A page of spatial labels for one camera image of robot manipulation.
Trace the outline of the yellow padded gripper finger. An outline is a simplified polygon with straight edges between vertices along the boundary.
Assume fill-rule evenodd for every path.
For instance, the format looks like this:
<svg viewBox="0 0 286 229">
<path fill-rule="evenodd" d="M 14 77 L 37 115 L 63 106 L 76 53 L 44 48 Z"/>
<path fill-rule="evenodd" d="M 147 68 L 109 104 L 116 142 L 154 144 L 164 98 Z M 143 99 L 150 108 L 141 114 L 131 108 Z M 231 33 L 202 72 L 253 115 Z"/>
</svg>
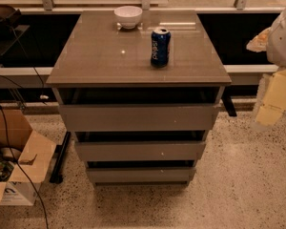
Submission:
<svg viewBox="0 0 286 229">
<path fill-rule="evenodd" d="M 255 124 L 270 127 L 275 125 L 286 111 L 286 70 L 272 75 L 264 74 L 259 82 Z"/>
</svg>

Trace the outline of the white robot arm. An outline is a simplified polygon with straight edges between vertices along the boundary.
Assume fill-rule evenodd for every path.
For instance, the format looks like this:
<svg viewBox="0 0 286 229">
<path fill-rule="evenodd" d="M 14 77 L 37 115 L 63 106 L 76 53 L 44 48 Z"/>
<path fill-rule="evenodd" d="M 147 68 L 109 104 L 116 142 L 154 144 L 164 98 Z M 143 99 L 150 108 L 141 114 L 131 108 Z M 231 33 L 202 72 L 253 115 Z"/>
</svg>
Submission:
<svg viewBox="0 0 286 229">
<path fill-rule="evenodd" d="M 286 111 L 286 8 L 246 49 L 266 52 L 267 60 L 277 66 L 275 73 L 261 77 L 253 110 L 253 126 L 265 130 L 274 126 Z"/>
</svg>

